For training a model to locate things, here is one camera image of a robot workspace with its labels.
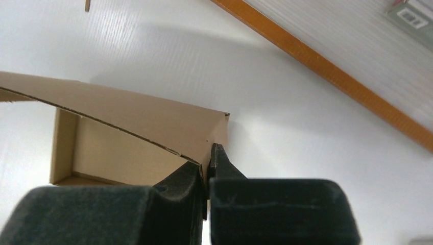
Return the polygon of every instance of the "open cardboard box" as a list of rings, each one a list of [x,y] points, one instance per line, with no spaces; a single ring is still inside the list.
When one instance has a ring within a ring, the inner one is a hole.
[[[0,102],[57,107],[50,183],[154,185],[227,142],[228,113],[78,81],[0,72]]]

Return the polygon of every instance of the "cardboard flap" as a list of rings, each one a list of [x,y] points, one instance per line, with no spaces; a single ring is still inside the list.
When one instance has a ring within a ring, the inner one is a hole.
[[[41,101],[94,119],[199,164],[205,163],[215,128],[227,116],[95,84],[0,72],[0,101],[18,99]]]

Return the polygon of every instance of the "barcode label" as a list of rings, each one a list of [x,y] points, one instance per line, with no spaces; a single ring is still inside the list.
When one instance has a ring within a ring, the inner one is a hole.
[[[402,18],[406,23],[413,26],[415,29],[419,29],[421,27],[424,27],[428,24],[428,21],[419,16],[418,14],[414,13],[408,8],[404,8],[400,10],[397,15]]]

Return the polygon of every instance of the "orange wooden edge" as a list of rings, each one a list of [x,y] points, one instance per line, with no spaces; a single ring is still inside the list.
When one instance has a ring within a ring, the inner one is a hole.
[[[277,47],[433,153],[433,133],[243,0],[212,0]]]

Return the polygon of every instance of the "cardboard box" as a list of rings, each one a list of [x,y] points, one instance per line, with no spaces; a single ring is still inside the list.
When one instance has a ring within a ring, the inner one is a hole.
[[[50,183],[154,185],[226,144],[228,113],[78,81],[0,72],[0,102],[57,107]]]
[[[387,17],[433,51],[433,1],[397,0]]]

